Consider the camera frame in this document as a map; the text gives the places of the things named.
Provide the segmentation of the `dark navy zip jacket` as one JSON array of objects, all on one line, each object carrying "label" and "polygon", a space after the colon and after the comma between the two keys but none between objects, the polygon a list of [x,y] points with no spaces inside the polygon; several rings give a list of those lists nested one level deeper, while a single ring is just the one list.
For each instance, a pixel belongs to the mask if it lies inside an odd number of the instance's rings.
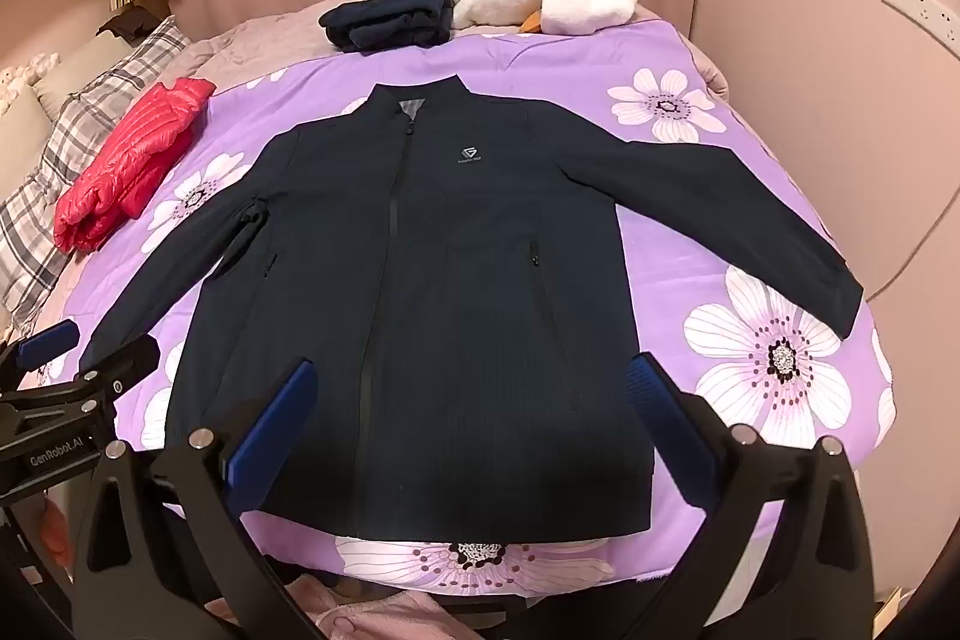
[{"label": "dark navy zip jacket", "polygon": [[187,292],[179,442],[298,357],[319,399],[263,507],[373,541],[646,530],[654,456],[619,211],[708,248],[846,336],[861,284],[729,149],[625,142],[454,78],[298,125],[149,253],[91,367]]}]

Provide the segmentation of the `pink fuzzy clothing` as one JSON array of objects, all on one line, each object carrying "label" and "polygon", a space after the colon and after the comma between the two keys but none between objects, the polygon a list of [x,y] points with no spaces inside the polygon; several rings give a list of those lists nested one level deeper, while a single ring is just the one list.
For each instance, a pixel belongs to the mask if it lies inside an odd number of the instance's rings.
[{"label": "pink fuzzy clothing", "polygon": [[387,598],[350,603],[311,575],[300,576],[286,591],[314,626],[332,640],[482,638],[480,633],[444,611],[429,594],[418,591],[401,591]]}]

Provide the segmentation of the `plaid grey pillow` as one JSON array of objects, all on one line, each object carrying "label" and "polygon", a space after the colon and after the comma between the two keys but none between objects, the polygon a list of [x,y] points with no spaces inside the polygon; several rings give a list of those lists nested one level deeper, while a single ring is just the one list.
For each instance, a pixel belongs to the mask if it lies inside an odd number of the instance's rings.
[{"label": "plaid grey pillow", "polygon": [[53,243],[60,195],[93,163],[109,133],[190,39],[168,16],[117,64],[67,94],[34,169],[2,202],[2,308],[31,330],[68,263]]}]

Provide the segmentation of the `red puffer jacket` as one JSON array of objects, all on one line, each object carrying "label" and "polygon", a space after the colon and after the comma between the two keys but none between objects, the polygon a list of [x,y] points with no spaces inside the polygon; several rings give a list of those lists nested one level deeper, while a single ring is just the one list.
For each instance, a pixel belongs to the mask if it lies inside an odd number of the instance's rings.
[{"label": "red puffer jacket", "polygon": [[142,216],[155,191],[199,135],[215,85],[178,78],[151,86],[110,132],[93,163],[55,205],[53,243],[96,252],[125,221]]}]

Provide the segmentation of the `purple floral bed sheet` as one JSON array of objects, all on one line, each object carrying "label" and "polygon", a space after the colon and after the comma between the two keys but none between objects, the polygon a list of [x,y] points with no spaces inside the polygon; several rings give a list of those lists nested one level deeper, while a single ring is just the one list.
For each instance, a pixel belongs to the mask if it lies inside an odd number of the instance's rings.
[{"label": "purple floral bed sheet", "polygon": [[[625,140],[690,140],[732,149],[786,205],[809,213],[788,174],[721,99],[672,26],[647,21],[586,37],[464,35],[445,46],[379,55],[329,55],[296,65],[248,64],[236,49],[197,44],[178,60],[213,81],[205,128],[143,216],[71,268],[47,307],[91,333],[142,263],[195,209],[233,185],[275,135],[352,112],[375,85],[459,76],[473,91],[547,99]],[[729,424],[765,440],[809,447],[824,435],[853,461],[878,447],[895,417],[892,370],[874,320],[833,336],[805,308],[706,248],[635,213],[619,218],[636,333],[685,390]],[[274,557],[386,587],[436,594],[547,596],[664,575],[700,526],[665,473],[652,484],[652,521],[631,536],[493,546],[361,541],[267,513],[245,520]]]}]

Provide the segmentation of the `beige cushion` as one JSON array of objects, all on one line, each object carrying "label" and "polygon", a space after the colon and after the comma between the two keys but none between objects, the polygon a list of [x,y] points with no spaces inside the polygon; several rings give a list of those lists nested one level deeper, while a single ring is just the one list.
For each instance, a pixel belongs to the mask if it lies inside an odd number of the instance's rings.
[{"label": "beige cushion", "polygon": [[25,83],[18,96],[13,85],[2,88],[2,198],[8,198],[41,161],[53,124],[70,92],[86,86],[133,52],[124,39],[101,32],[65,60],[57,53],[37,55],[34,83]]}]

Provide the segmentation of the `pink blanket under sheet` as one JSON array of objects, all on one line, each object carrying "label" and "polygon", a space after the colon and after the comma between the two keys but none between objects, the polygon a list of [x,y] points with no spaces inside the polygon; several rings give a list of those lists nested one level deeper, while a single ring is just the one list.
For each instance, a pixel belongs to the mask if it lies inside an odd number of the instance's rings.
[{"label": "pink blanket under sheet", "polygon": [[179,78],[199,78],[225,92],[283,67],[338,55],[319,18],[343,3],[322,0],[293,13],[247,19],[223,34],[194,42],[172,58],[158,83],[172,88]]}]

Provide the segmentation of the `folded navy garment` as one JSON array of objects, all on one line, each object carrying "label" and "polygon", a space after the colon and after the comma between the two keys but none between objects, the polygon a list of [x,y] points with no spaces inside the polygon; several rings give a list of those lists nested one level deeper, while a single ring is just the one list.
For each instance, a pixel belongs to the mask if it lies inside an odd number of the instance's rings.
[{"label": "folded navy garment", "polygon": [[453,11],[452,0],[363,0],[326,11],[319,26],[342,52],[427,49],[451,39]]}]

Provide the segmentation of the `white wall power strip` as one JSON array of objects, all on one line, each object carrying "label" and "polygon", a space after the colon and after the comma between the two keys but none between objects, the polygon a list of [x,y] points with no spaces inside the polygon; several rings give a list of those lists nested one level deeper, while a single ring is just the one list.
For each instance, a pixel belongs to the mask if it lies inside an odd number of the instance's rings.
[{"label": "white wall power strip", "polygon": [[953,53],[958,53],[958,14],[939,0],[882,0]]}]

